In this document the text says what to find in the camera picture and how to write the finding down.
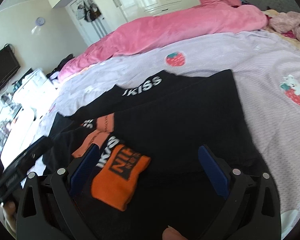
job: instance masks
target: metal rivet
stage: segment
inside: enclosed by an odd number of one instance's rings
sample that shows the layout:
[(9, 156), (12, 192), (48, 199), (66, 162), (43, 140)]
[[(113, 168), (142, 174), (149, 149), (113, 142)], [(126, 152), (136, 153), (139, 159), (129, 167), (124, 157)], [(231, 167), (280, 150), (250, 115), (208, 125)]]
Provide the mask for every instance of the metal rivet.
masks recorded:
[(232, 170), (232, 173), (233, 173), (234, 175), (240, 175), (240, 174), (241, 174), (241, 171), (240, 171), (239, 169), (233, 169), (233, 170)]
[(65, 169), (65, 168), (60, 168), (60, 169), (57, 171), (57, 173), (58, 173), (59, 175), (65, 174), (65, 172), (66, 172), (66, 169)]
[(269, 175), (268, 173), (266, 173), (266, 172), (263, 173), (262, 176), (263, 176), (265, 179), (269, 179), (269, 178), (270, 178), (270, 175)]
[(28, 175), (28, 178), (32, 179), (32, 178), (34, 178), (34, 176), (35, 176), (35, 173), (34, 172), (30, 172), (29, 175)]

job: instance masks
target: fingernail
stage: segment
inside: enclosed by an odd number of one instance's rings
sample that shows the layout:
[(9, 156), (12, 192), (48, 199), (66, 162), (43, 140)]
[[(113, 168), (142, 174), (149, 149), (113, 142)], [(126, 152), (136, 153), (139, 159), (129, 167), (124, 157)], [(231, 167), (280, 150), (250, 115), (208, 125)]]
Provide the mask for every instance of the fingernail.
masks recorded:
[(181, 236), (181, 234), (177, 230), (175, 230), (173, 227), (168, 226), (168, 228), (170, 229), (171, 232)]
[(13, 202), (10, 202), (9, 203), (9, 208), (14, 208), (15, 207), (15, 204)]

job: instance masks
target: wall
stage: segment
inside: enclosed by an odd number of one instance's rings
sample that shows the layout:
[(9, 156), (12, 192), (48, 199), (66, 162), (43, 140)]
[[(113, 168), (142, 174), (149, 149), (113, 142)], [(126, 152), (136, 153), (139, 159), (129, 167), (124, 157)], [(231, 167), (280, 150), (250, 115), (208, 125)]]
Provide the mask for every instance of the wall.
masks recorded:
[[(41, 27), (35, 25), (38, 17), (46, 20)], [(0, 11), (0, 49), (7, 43), (14, 46), (21, 65), (9, 84), (30, 68), (42, 68), (47, 74), (69, 54), (77, 56), (87, 48), (66, 9), (51, 9), (48, 0), (32, 0)]]

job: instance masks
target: door handle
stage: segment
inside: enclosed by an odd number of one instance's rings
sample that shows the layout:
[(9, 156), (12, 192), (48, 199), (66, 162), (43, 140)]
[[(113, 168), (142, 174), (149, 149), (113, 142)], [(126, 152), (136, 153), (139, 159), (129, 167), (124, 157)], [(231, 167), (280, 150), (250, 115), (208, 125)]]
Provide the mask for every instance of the door handle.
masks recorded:
[(117, 0), (117, 1), (118, 1), (119, 6), (122, 6), (122, 3), (120, 2), (120, 0)]
[(114, 5), (118, 8), (119, 6), (117, 5), (117, 3), (115, 2), (115, 0), (113, 0)]

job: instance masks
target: wall-mounted tv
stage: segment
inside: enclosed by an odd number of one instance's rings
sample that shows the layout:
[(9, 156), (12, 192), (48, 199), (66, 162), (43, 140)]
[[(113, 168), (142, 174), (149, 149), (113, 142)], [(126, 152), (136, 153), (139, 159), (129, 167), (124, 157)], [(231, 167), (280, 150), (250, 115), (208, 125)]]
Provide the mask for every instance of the wall-mounted tv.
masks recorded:
[(6, 45), (0, 50), (0, 90), (4, 88), (19, 68), (19, 62), (13, 54), (11, 45)]

